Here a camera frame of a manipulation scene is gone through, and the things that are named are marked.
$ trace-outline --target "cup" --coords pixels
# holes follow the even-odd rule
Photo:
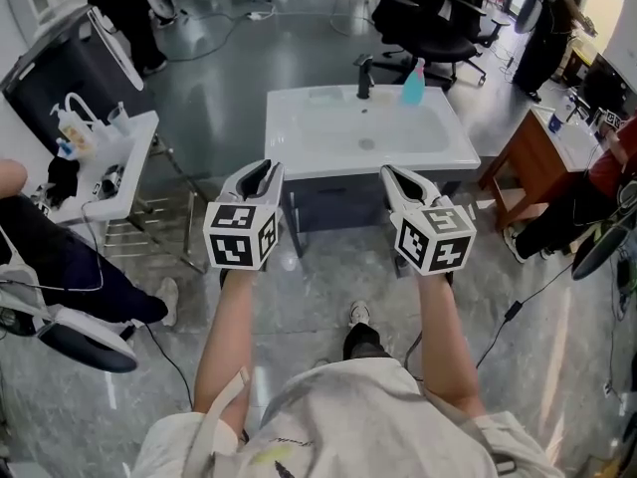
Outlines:
[[[117,108],[108,114],[107,120],[123,136],[128,136],[130,134],[130,118],[128,117],[126,109],[123,107],[122,103],[119,103]]]

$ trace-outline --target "gray floor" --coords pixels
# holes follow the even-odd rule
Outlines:
[[[183,0],[182,5],[203,13],[214,3]],[[333,0],[280,1],[282,9],[295,12],[329,13],[332,4]],[[266,8],[242,0],[219,0],[219,5],[233,16]],[[223,20],[189,21],[185,28],[167,29],[160,33],[164,49],[174,56],[187,55],[186,45],[196,43],[190,53],[202,52],[227,32],[229,25]],[[163,132],[186,169],[218,178],[262,157],[268,90],[354,83],[353,59],[361,52],[378,54],[386,48],[364,22],[354,22],[353,28],[354,37],[340,36],[327,16],[274,16],[242,23],[216,54],[173,64],[149,80]],[[204,35],[206,39],[197,42]],[[502,44],[512,50],[516,40],[512,34]],[[498,51],[504,55],[502,47]],[[491,52],[478,62],[489,70],[487,83],[478,89],[478,74],[463,67],[449,100],[476,150],[488,156],[500,151],[529,103],[506,82],[499,69],[502,62]],[[377,83],[391,79],[381,72],[374,75]],[[551,88],[547,84],[542,90],[547,101],[558,97]],[[473,204],[479,233],[454,286],[475,359],[511,303],[525,299],[568,264],[563,257],[535,257],[518,264],[494,231],[493,210],[479,210],[477,196],[469,187],[456,198]],[[203,207],[198,212],[200,228]],[[400,360],[419,331],[414,282],[393,275],[381,229],[319,232],[310,236],[309,244],[300,263],[284,235],[268,272],[258,279],[250,432],[283,381],[322,359],[339,359],[353,300],[368,301],[372,324]],[[198,231],[193,250],[195,258],[205,260]],[[153,292],[163,276],[176,278],[179,323],[171,331],[154,330],[192,384],[219,296],[216,272],[201,277],[163,257],[118,263],[147,292]],[[480,368],[488,409],[513,412],[569,475],[589,454],[607,456],[626,421],[619,415],[617,399],[604,397],[602,391],[609,377],[610,283],[609,267],[576,284],[564,274],[503,330]],[[615,331],[613,375],[620,392],[626,388],[635,351],[635,319],[631,307]],[[14,457],[38,461],[54,478],[127,476],[149,426],[188,406],[177,372],[148,334],[137,333],[133,344],[139,369],[110,375],[73,363],[33,340],[8,336],[0,342]],[[417,353],[410,366],[419,373]]]

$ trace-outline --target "white t-shirt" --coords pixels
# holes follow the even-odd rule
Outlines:
[[[132,478],[181,476],[202,419],[175,414],[155,423]],[[475,422],[496,452],[516,461],[518,471],[507,476],[563,477],[510,413]],[[212,476],[223,478],[498,476],[487,450],[429,403],[392,358],[352,359],[294,377],[248,444],[234,452],[236,437],[222,424],[215,448]]]

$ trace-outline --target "white sink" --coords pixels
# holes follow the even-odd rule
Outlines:
[[[400,104],[402,87],[377,86],[360,100],[357,86],[268,93],[266,158],[286,179],[378,172],[392,163],[419,171],[480,165],[440,89],[427,88],[418,107]]]

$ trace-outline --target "faucet handle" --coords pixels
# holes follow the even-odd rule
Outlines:
[[[363,53],[362,55],[359,55],[358,58],[354,61],[354,65],[362,67],[365,65],[366,62],[371,62],[372,60],[374,60],[373,55]]]

